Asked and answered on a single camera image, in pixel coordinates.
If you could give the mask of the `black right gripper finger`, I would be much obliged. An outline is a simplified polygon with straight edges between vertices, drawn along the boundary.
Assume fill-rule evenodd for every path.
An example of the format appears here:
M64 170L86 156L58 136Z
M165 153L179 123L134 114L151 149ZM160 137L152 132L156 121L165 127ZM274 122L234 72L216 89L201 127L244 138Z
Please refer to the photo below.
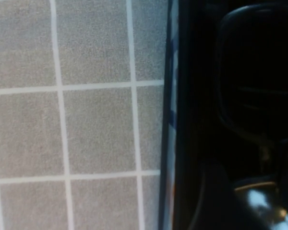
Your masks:
M201 165L199 200L188 229L236 230L235 196L224 168L216 162Z

